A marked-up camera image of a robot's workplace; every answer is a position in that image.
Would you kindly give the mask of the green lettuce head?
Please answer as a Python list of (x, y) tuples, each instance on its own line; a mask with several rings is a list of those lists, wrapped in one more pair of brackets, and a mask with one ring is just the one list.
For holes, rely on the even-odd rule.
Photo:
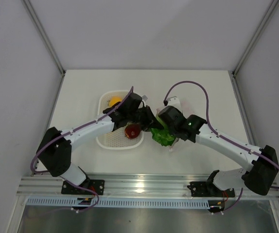
[(151, 128), (152, 139), (162, 146), (172, 146), (176, 140), (176, 137), (170, 134), (167, 125), (159, 116), (156, 116), (156, 119), (163, 126), (163, 129)]

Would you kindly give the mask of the clear zip top bag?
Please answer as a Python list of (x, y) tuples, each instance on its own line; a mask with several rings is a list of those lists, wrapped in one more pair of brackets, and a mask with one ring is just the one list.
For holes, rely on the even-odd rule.
[[(193, 107), (191, 106), (190, 102), (187, 101), (186, 98), (182, 98), (181, 100), (177, 96), (173, 96), (167, 99), (168, 101), (168, 106), (173, 106), (177, 108), (183, 115), (184, 117), (188, 117), (189, 115), (193, 114)], [(159, 107), (157, 108), (157, 115), (163, 110), (165, 107)], [(170, 146), (167, 146), (169, 149), (169, 152), (173, 152), (174, 147), (177, 147), (176, 144), (178, 143), (180, 139), (176, 138), (173, 143)]]

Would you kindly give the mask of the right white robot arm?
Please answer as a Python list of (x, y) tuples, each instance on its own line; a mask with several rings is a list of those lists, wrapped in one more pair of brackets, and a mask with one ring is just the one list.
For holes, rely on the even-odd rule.
[(235, 139), (225, 139), (210, 129), (203, 118), (184, 115), (175, 107), (167, 106), (158, 117), (168, 127), (170, 134), (209, 147), (240, 165), (239, 169), (213, 171), (206, 183), (206, 191), (217, 196), (227, 189), (248, 188), (250, 191), (266, 196), (278, 173), (276, 151), (271, 146), (263, 149), (245, 144)]

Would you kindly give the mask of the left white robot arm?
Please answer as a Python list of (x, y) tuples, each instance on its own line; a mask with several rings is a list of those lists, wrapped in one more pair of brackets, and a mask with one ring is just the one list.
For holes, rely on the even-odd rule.
[(137, 124), (143, 132), (164, 128), (150, 107), (142, 104), (142, 97), (130, 91), (122, 101), (103, 110), (91, 122), (66, 131), (49, 128), (36, 151), (36, 158), (44, 165), (47, 173), (71, 182), (78, 194), (84, 194), (89, 190), (89, 181), (87, 175), (72, 164), (72, 152), (83, 143), (114, 132), (128, 123)]

